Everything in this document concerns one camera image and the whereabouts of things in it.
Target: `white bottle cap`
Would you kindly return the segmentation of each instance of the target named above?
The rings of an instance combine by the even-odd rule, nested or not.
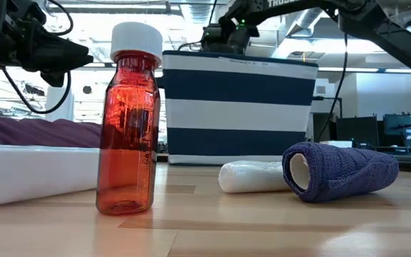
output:
[[[112,30],[111,59],[119,51],[143,51],[152,54],[161,65],[163,54],[163,36],[150,25],[139,22],[123,22]]]

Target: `navy stripe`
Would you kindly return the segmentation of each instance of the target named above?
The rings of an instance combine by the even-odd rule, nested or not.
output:
[[[315,80],[216,71],[164,70],[167,99],[310,106]]]
[[[270,62],[270,63],[275,63],[275,64],[295,64],[295,65],[301,65],[301,66],[318,67],[318,64],[308,63],[308,62],[303,62],[303,61],[264,58],[264,57],[252,57],[252,56],[243,56],[243,55],[237,55],[237,54],[216,54],[216,53],[205,53],[205,52],[170,50],[170,51],[164,51],[163,55],[197,56],[197,57],[209,57],[209,58],[225,57],[225,58],[244,60],[244,61],[264,61],[264,62]]]
[[[168,128],[169,154],[277,156],[305,140],[305,132]]]

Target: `purple blanket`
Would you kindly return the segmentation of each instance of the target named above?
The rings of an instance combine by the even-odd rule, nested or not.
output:
[[[0,145],[99,148],[101,125],[0,118]]]

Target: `desk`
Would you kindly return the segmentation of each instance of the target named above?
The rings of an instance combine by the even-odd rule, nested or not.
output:
[[[94,191],[0,206],[0,256],[411,256],[411,173],[324,204],[293,193],[224,194],[219,168],[160,164],[153,208],[103,216]]]

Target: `bottle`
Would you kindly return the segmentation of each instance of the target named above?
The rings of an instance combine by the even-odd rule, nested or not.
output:
[[[106,90],[96,207],[120,215],[153,203],[160,94],[154,71],[161,65],[163,37],[136,22],[112,31],[116,73]]]

